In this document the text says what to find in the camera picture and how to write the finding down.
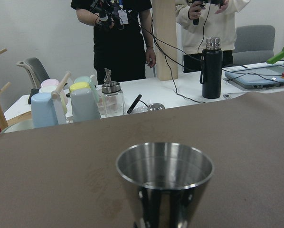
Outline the steel jigger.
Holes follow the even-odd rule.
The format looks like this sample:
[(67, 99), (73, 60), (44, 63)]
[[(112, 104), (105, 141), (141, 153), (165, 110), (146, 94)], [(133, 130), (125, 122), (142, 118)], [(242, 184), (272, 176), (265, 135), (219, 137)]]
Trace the steel jigger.
[(175, 142), (145, 142), (116, 160), (135, 228), (187, 228), (214, 174), (202, 151)]

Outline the black smartphone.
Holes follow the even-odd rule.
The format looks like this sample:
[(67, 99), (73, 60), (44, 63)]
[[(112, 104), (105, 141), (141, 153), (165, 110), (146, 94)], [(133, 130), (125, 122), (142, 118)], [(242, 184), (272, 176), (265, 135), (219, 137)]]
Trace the black smartphone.
[(140, 101), (142, 95), (139, 94), (136, 99), (133, 101), (133, 103), (131, 104), (131, 106), (129, 107), (129, 109), (127, 110), (127, 114), (131, 114), (133, 109), (135, 108), (135, 106), (138, 104), (138, 102)]

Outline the glass oil dispenser bottle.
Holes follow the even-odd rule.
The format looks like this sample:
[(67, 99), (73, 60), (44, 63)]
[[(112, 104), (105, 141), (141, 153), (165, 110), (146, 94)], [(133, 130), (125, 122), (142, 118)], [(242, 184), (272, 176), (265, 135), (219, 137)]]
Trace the glass oil dispenser bottle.
[(111, 79), (111, 70), (105, 69), (104, 84), (102, 85), (102, 102), (106, 117), (125, 114), (125, 101), (120, 83)]

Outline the person in black shirt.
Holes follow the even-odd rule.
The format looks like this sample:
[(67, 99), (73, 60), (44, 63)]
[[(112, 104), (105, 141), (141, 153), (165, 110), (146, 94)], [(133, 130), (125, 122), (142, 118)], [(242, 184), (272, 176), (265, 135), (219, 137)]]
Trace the person in black shirt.
[(156, 55), (151, 35), (149, 0), (73, 0), (78, 20), (93, 26), (94, 68), (104, 83), (105, 71), (117, 82), (145, 79)]

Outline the black thermos bottle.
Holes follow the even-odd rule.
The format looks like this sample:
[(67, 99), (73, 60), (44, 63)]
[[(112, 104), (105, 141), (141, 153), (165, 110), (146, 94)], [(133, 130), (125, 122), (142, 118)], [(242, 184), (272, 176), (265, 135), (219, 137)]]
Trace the black thermos bottle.
[(201, 53), (202, 96), (216, 99), (221, 94), (223, 52), (220, 48), (220, 38), (207, 38), (206, 48)]

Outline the light blue cup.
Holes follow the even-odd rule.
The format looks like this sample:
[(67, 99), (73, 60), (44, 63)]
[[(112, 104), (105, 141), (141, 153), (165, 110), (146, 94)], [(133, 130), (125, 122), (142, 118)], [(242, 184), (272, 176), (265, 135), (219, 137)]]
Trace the light blue cup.
[(58, 125), (50, 93), (37, 93), (32, 96), (31, 113), (35, 128)]

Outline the person in cream sweater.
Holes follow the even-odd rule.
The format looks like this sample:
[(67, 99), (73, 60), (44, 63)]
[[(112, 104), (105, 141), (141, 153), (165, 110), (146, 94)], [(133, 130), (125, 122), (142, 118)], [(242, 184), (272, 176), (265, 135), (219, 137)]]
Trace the person in cream sweater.
[(248, 0), (225, 0), (218, 5), (204, 0), (175, 1), (176, 22), (182, 27), (184, 73), (201, 70), (201, 53), (207, 38), (220, 39), (222, 66), (233, 64), (237, 39), (235, 14), (249, 3)]

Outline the grey office chair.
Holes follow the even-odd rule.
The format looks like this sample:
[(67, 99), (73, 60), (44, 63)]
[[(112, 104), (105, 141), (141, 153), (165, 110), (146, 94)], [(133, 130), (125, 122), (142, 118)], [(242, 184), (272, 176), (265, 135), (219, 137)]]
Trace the grey office chair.
[(275, 28), (272, 25), (241, 26), (236, 33), (235, 65), (262, 63), (274, 56)]

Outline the wooden cup rack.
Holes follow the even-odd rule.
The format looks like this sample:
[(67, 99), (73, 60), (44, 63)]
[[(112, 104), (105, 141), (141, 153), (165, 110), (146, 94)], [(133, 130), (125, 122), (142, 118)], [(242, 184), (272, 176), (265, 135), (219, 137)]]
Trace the wooden cup rack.
[[(32, 85), (34, 86), (35, 89), (39, 89), (41, 83), (49, 79), (49, 76), (45, 68), (41, 64), (40, 60), (37, 59), (36, 57), (28, 58), (22, 62), (18, 62), (17, 66), (22, 67), (27, 71), (29, 78), (31, 79)], [(4, 92), (9, 86), (10, 82), (8, 82), (0, 89), (0, 94)], [(29, 120), (31, 118), (32, 118), (31, 111), (28, 111), (7, 121), (5, 114), (3, 113), (2, 107), (0, 105), (0, 133), (12, 124), (16, 124), (27, 119)]]

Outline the blue teach pendant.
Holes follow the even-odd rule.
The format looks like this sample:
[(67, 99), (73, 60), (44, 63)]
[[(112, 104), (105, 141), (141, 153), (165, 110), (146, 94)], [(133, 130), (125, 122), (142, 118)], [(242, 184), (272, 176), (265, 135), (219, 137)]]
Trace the blue teach pendant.
[(274, 64), (225, 71), (225, 77), (244, 89), (262, 89), (284, 86), (284, 65)]

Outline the wooden post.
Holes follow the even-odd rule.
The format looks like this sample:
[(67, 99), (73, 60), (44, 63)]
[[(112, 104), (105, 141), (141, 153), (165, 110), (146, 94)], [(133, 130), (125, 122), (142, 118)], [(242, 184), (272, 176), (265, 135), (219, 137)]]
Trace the wooden post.
[(177, 37), (174, 0), (153, 0), (153, 32), (155, 47), (156, 77), (160, 81), (176, 79), (177, 67)]

